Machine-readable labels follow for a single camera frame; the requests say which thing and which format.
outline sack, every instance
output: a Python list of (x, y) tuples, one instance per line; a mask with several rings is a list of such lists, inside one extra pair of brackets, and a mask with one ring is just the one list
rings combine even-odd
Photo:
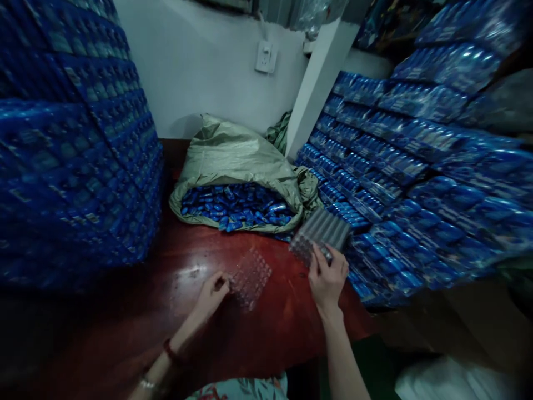
[(204, 216), (181, 213), (182, 199), (197, 186), (255, 182), (272, 189), (285, 199), (295, 216), (285, 226), (243, 226), (239, 231), (283, 233), (298, 226), (304, 207), (298, 180), (285, 157), (252, 130), (208, 114), (203, 127), (190, 142), (187, 158), (169, 203), (178, 218), (190, 224), (218, 228), (218, 222)]

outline red wooden table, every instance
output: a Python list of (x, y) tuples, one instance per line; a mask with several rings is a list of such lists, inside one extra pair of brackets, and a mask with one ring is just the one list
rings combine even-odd
[[(176, 398), (210, 382), (271, 376), (325, 354), (307, 269), (289, 253), (287, 243), (186, 225), (168, 206), (163, 221), (148, 260), (117, 271), (90, 297), (86, 323), (34, 385), (42, 397), (127, 397), (143, 367), (194, 306), (204, 280), (218, 270), (235, 270), (252, 247), (273, 270), (256, 308), (243, 313), (231, 299), (223, 303), (195, 349), (192, 370), (178, 382)], [(376, 333), (349, 284), (340, 306), (352, 341)]]

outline person's right hand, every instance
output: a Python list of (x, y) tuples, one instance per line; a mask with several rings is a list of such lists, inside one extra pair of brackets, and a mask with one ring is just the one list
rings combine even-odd
[(340, 311), (340, 292), (348, 276), (346, 258), (333, 247), (326, 246), (333, 256), (331, 266), (328, 265), (320, 248), (313, 243), (309, 268), (309, 284), (318, 311), (323, 318)]

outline white wall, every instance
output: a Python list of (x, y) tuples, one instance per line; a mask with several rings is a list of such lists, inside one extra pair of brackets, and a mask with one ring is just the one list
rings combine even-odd
[(190, 138), (198, 113), (265, 133), (294, 106), (308, 63), (304, 34), (267, 24), (272, 75), (254, 70), (258, 21), (186, 0), (114, 0), (162, 138)]
[(394, 66), (385, 57), (351, 48), (346, 55), (343, 71), (358, 73), (368, 78), (386, 79), (390, 77)]

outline electrical outlet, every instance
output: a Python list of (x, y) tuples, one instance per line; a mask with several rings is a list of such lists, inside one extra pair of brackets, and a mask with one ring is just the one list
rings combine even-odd
[(257, 49), (257, 61), (255, 70), (273, 73), (276, 66), (278, 51), (272, 45), (272, 42), (260, 41)]

